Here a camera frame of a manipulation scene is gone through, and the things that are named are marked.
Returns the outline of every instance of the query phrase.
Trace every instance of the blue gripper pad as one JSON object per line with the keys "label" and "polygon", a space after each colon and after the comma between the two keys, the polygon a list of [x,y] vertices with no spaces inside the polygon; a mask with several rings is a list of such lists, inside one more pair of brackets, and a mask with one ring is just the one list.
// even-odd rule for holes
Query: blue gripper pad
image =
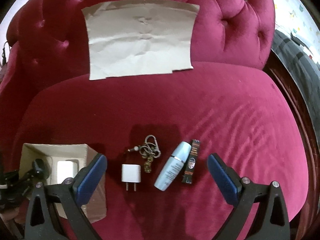
{"label": "blue gripper pad", "polygon": [[227,166],[219,158],[217,154],[209,155],[207,165],[208,165],[209,172],[211,173],[211,176],[213,177],[214,181],[217,183],[219,190],[221,191],[226,202],[236,207],[239,202],[239,193],[242,188],[241,186],[239,187],[240,182],[239,181],[234,182],[229,177]]}
{"label": "blue gripper pad", "polygon": [[82,168],[73,184],[74,198],[79,207],[86,205],[103,174],[107,170],[107,158],[98,153],[87,167]]}

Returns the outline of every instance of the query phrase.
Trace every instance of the tufted backrest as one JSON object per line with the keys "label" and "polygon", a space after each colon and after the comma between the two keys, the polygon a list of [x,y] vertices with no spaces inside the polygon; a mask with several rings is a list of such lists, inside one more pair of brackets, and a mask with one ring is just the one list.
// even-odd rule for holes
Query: tufted backrest
{"label": "tufted backrest", "polygon": [[[89,72],[89,49],[81,9],[111,0],[30,0],[7,33],[19,41],[21,67],[42,90]],[[177,0],[200,5],[191,39],[191,61],[262,69],[275,27],[273,0]]]}

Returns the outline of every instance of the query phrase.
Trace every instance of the keychain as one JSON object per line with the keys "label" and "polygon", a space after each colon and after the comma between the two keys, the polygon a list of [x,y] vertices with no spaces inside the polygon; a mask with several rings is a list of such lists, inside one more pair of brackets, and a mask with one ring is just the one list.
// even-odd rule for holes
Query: keychain
{"label": "keychain", "polygon": [[[153,138],[153,142],[148,142],[149,138]],[[151,163],[153,162],[154,158],[159,158],[161,155],[161,151],[158,147],[158,142],[155,136],[148,135],[142,146],[135,146],[132,149],[129,149],[128,152],[139,151],[143,159],[147,159],[143,165],[144,171],[146,173],[151,172]]]}

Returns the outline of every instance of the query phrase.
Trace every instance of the sofa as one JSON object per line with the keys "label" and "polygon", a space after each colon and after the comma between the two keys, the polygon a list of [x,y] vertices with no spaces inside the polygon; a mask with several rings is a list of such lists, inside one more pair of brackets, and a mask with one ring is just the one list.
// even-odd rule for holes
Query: sofa
{"label": "sofa", "polygon": [[[211,239],[232,207],[206,168],[217,152],[255,183],[280,183],[289,220],[308,192],[306,153],[295,118],[262,71],[275,27],[273,0],[177,0],[200,5],[190,71],[89,80],[82,8],[111,0],[29,0],[13,18],[8,71],[0,84],[0,148],[7,171],[23,143],[87,143],[108,159],[103,239]],[[121,182],[124,152],[156,136],[162,155],[137,192]],[[194,182],[153,184],[181,141],[199,139]],[[130,161],[142,164],[139,154]],[[256,206],[241,233],[244,238]]]}

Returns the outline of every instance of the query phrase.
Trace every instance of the white charger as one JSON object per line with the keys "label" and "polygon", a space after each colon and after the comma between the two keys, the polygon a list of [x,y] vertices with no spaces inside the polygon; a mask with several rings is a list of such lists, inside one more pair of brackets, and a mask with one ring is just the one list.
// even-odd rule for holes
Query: white charger
{"label": "white charger", "polygon": [[78,164],[73,161],[58,161],[57,184],[61,184],[66,178],[74,178],[78,173]]}
{"label": "white charger", "polygon": [[134,191],[136,191],[136,183],[141,182],[141,166],[137,164],[122,164],[121,181],[125,182],[127,191],[129,189],[128,182],[134,183]]}

